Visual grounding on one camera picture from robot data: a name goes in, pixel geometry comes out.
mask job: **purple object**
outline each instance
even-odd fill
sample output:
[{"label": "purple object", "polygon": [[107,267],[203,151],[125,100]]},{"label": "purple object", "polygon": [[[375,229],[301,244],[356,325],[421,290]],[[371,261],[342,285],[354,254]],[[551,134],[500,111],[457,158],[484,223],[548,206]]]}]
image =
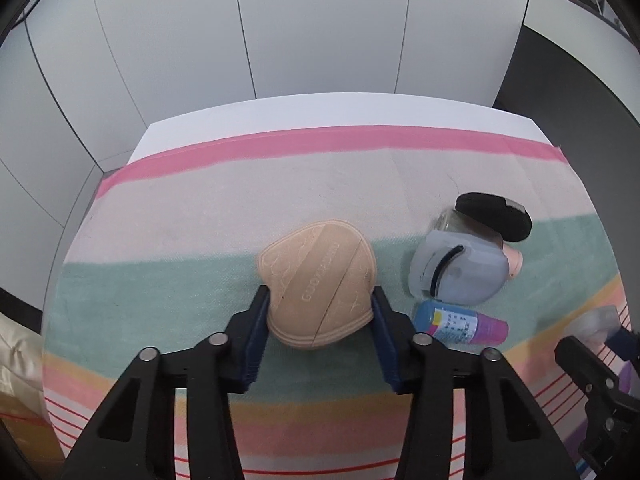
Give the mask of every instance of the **purple object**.
[{"label": "purple object", "polygon": [[509,335],[506,321],[435,300],[418,306],[414,326],[445,344],[499,345]]}]

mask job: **striped tablecloth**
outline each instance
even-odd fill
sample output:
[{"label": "striped tablecloth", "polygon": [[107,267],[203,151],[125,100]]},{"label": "striped tablecloth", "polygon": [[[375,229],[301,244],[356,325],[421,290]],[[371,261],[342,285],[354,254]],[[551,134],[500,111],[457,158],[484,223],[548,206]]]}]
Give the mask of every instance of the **striped tablecloth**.
[{"label": "striped tablecloth", "polygon": [[[138,160],[100,187],[48,313],[44,389],[65,452],[136,352],[191,347],[249,305],[255,255],[310,222],[351,222],[372,242],[378,283],[410,314],[408,264],[431,221],[464,192],[526,206],[520,275],[478,310],[504,319],[500,347],[577,455],[586,399],[554,363],[566,324],[615,304],[616,262],[580,179],[559,149],[533,140],[417,126],[345,126],[204,142]],[[608,350],[600,357],[630,371]],[[247,478],[381,480],[398,464],[410,399],[384,383],[367,329],[316,351],[270,338],[257,382],[232,399]],[[462,478],[456,397],[451,477]],[[189,477],[184,397],[178,476]]]}]

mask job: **black oval object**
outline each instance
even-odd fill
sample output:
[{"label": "black oval object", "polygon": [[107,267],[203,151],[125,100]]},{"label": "black oval object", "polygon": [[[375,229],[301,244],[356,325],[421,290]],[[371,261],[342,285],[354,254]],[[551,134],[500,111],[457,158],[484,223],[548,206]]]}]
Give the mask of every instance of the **black oval object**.
[{"label": "black oval object", "polygon": [[465,193],[456,200],[456,211],[490,227],[506,242],[521,242],[531,233],[531,217],[524,206],[503,196]]}]

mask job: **beige insole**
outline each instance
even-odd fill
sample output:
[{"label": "beige insole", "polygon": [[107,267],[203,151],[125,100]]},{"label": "beige insole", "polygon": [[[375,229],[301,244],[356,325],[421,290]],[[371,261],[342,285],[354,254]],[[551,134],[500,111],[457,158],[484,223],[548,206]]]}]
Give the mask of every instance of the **beige insole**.
[{"label": "beige insole", "polygon": [[258,255],[271,290],[267,325],[294,348],[316,348],[361,329],[373,318],[376,258],[365,237],[341,220],[310,224]]}]

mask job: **silver bolt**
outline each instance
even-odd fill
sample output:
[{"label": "silver bolt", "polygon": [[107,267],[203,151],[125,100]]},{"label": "silver bolt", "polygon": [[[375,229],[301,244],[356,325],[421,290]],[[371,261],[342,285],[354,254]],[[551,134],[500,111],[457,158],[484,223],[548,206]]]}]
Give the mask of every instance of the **silver bolt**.
[{"label": "silver bolt", "polygon": [[138,357],[143,361],[151,361],[152,359],[155,359],[157,355],[158,350],[149,346],[147,348],[143,348],[138,354]]},{"label": "silver bolt", "polygon": [[482,357],[489,359],[489,361],[499,361],[502,354],[495,348],[485,348],[482,350]]},{"label": "silver bolt", "polygon": [[433,343],[433,338],[424,332],[417,332],[414,334],[414,343],[420,346],[428,346]]},{"label": "silver bolt", "polygon": [[209,336],[209,344],[212,344],[213,346],[223,345],[227,341],[229,341],[229,336],[224,332],[216,332]]}]

